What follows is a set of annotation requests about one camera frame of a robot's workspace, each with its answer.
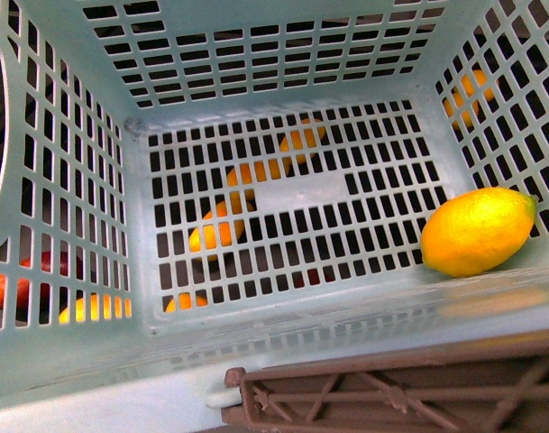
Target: rectangular hole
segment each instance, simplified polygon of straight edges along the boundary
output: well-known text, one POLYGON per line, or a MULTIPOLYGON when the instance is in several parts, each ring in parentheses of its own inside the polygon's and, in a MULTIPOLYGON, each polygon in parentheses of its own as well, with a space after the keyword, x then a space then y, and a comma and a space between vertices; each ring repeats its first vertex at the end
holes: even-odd
POLYGON ((314 30, 314 21, 303 21, 298 23, 288 23, 286 33, 308 32, 314 30))
POLYGON ((233 47, 223 47, 223 48, 217 48, 216 49, 216 56, 218 57, 225 57, 225 56, 235 56, 238 54, 244 54, 244 46, 243 45, 235 45, 233 47))
POLYGON ((250 29, 250 35, 255 36, 267 36, 269 34, 278 34, 279 27, 277 25, 264 25, 262 27, 252 27, 250 29))

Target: yellow lemon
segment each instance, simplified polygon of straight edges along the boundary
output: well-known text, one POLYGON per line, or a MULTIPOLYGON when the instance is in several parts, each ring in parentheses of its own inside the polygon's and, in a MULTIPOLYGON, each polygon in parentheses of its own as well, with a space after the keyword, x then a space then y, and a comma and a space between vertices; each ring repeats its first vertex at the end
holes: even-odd
MULTIPOLYGON (((474 69, 472 71, 472 75, 474 75, 474 79, 476 80, 479 88, 484 86, 484 84, 487 82, 487 76, 480 69, 474 69)), ((462 76, 461 84, 462 84, 462 88, 464 89, 464 93, 466 93, 468 97, 471 97, 472 95, 474 95, 475 88, 472 84, 471 77, 469 77, 468 75, 462 76)), ((494 99, 494 92, 492 91, 491 88, 487 88, 484 91, 483 95, 487 101, 494 99)))
MULTIPOLYGON (((304 119, 302 120, 302 124, 309 124, 310 119, 304 119)), ((316 128, 316 132, 318 134, 318 137, 320 140, 322 140, 326 135, 326 128, 323 126, 320 126, 316 128)), ((304 138, 307 142, 307 147, 316 147, 316 138, 314 135, 313 129, 306 129, 304 131, 304 138)), ((292 148, 295 151, 299 151, 304 149, 304 143, 302 143, 302 138, 300 137, 300 131, 292 131, 290 133, 290 141, 292 142, 292 148)), ((282 143, 280 143, 280 150, 282 152, 288 152, 290 150, 290 143, 288 142, 288 137, 284 137, 284 140, 282 140, 282 143)), ((296 161, 298 164, 302 164, 306 162, 307 157, 304 154, 299 154, 296 157, 296 161)), ((284 160, 284 168, 285 170, 289 167, 289 162, 284 160)))
MULTIPOLYGON (((242 201, 240 200, 240 197, 237 195, 234 195, 231 199, 232 204, 232 211, 236 214, 242 213, 242 201)), ((248 206, 248 209, 253 210, 250 203, 246 203, 246 206, 248 206)), ((226 217, 228 215, 228 208, 226 206, 225 201, 221 201, 216 205, 216 216, 217 217, 226 217)), ((204 215, 204 220, 212 219, 214 217, 214 214, 212 211, 208 212, 204 215)), ((242 233, 244 232, 244 222, 242 220, 237 220, 234 222, 234 235, 236 239, 239 239, 240 236, 242 236, 242 233)), ((230 223, 219 223, 218 224, 218 235, 220 236, 220 244, 222 246, 230 246, 233 243, 233 236, 232 231, 230 229, 230 223)), ((204 226, 204 241, 206 244, 206 249, 212 250, 218 246, 218 239, 215 232, 215 226, 209 225, 204 226)), ((200 239, 200 229, 197 228, 192 232, 192 235, 190 235, 189 238, 189 245, 190 245, 190 251, 193 253, 197 253, 201 250, 201 239, 200 239)), ((217 257, 215 255, 209 256, 208 260, 213 261, 216 260, 217 257)))
POLYGON ((477 189, 440 206, 422 232, 426 266, 468 277, 505 262, 525 243, 536 200, 511 189, 477 189))
MULTIPOLYGON (((92 293, 92 296, 90 297, 90 318, 92 320, 98 320, 99 319, 99 300, 97 294, 92 293)), ((117 318, 120 318, 122 316, 122 303, 118 301, 119 298, 116 298, 116 302, 114 303, 114 313, 117 318)), ((104 319, 109 320, 112 318, 112 301, 109 295, 104 295, 104 319)), ((86 320, 86 305, 85 300, 80 298, 76 299, 76 321, 77 322, 83 322, 86 320)), ((63 309, 59 316, 58 321, 60 323, 68 323, 69 322, 69 308, 63 309)))
MULTIPOLYGON (((462 96, 460 93, 453 93, 453 99, 454 103, 456 104, 456 107, 460 110, 462 105, 464 104, 464 101, 462 100, 462 96)), ((454 107, 451 104, 451 101, 448 99, 445 99, 443 102, 444 111, 446 112, 446 115, 448 117, 452 117, 454 115, 454 107)), ((479 115, 480 107, 479 107, 479 101, 474 101, 472 103, 472 111, 474 112, 474 115, 479 115)), ((464 122, 464 125, 467 128, 470 128, 472 126, 472 117, 471 112, 469 110, 462 111, 461 114, 462 121, 464 122)), ((459 129, 460 126, 458 125, 458 121, 453 122, 453 128, 459 129)))
MULTIPOLYGON (((264 162, 256 161, 253 165, 254 165, 254 176, 256 177, 256 181, 257 182, 266 181, 267 175, 266 175, 266 167, 264 166, 264 162)), ((270 169, 270 176, 274 180, 280 179, 282 177, 282 173, 280 172, 280 168, 276 160, 268 160, 268 167, 270 169)), ((240 164, 238 169, 240 171, 240 178, 242 180, 242 184, 247 185, 249 183, 252 183, 252 172, 250 170, 250 164, 248 162, 245 162, 244 164, 240 164)), ((226 176, 226 183, 228 184, 229 187, 237 187, 239 185, 239 181, 238 181, 238 177, 235 169, 231 169, 228 172, 228 175, 226 176)), ((254 200, 254 190, 246 189, 244 191, 244 196, 246 197, 247 200, 254 200)))
MULTIPOLYGON (((192 296, 189 293, 180 293, 178 295, 178 305, 180 309, 191 309, 192 296)), ((199 307, 205 307, 208 305, 208 300, 196 295, 196 305, 199 307)), ((172 300, 168 303, 168 306, 164 309, 164 312, 173 313, 174 311, 176 311, 176 301, 172 298, 172 300)))

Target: plastic basket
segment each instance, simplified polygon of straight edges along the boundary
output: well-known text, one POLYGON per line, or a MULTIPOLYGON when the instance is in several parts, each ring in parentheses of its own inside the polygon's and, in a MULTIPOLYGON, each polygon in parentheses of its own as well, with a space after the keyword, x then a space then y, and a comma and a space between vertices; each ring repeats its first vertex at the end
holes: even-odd
POLYGON ((233 366, 549 328, 549 1, 0 0, 0 57, 0 426, 193 431, 233 366), (496 185, 539 198, 523 249, 427 270, 431 213, 496 185))

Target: red apple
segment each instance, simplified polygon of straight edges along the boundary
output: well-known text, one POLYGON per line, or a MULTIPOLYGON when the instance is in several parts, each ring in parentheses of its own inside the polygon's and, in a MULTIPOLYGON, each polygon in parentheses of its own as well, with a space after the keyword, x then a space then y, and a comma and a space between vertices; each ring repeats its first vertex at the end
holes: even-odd
MULTIPOLYGON (((23 267, 32 267, 32 258, 23 260, 20 263, 23 267)), ((60 253, 59 255, 59 274, 68 276, 68 253, 60 253)), ((46 251, 41 253, 41 269, 44 272, 49 272, 51 268, 51 252, 46 251)), ((82 261, 76 258, 76 277, 81 280, 83 278, 84 266, 82 261)), ((4 307, 5 297, 5 275, 0 275, 0 309, 4 307)), ((30 304, 30 281, 25 278, 18 279, 18 288, 16 295, 15 306, 17 309, 27 310, 30 304)), ((50 306, 50 285, 43 282, 40 285, 40 305, 42 309, 48 309, 50 306)))
MULTIPOLYGON (((309 269, 308 270, 308 282, 311 286, 316 286, 317 284, 320 284, 320 277, 318 276, 318 271, 316 269, 309 269)), ((325 272, 325 281, 334 281, 334 278, 329 277, 325 272)), ((302 278, 302 275, 300 275, 300 278, 296 281, 296 284, 294 285, 297 289, 302 289, 304 287, 304 279, 302 278)))

